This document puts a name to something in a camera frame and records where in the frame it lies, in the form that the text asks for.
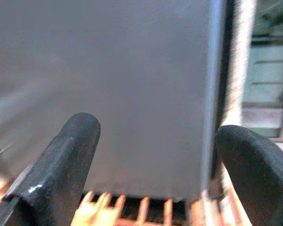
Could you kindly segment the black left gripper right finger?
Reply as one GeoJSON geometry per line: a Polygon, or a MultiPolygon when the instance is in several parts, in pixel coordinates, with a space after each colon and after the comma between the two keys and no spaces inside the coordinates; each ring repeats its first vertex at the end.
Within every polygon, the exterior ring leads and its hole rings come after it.
{"type": "Polygon", "coordinates": [[[216,149],[253,226],[283,226],[283,151],[247,128],[225,125],[216,149]]]}

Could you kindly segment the wooden wine rack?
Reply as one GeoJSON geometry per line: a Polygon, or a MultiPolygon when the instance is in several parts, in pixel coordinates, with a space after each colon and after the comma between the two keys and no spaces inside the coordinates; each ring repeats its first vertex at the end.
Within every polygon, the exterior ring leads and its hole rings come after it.
{"type": "Polygon", "coordinates": [[[207,192],[193,203],[129,198],[89,191],[79,202],[71,226],[252,226],[234,189],[223,198],[207,192]]]}

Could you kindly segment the green tinted glass door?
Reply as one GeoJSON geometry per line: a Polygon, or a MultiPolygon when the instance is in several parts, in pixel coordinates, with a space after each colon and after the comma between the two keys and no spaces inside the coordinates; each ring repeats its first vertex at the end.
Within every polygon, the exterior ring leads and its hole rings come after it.
{"type": "Polygon", "coordinates": [[[283,0],[256,0],[242,125],[283,142],[283,0]]]}

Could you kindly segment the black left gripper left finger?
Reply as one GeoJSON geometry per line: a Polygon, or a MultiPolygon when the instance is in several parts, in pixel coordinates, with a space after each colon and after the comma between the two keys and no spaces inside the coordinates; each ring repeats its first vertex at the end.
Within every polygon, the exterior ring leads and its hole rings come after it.
{"type": "Polygon", "coordinates": [[[101,125],[88,113],[69,118],[0,202],[0,226],[70,226],[99,142],[101,125]]]}

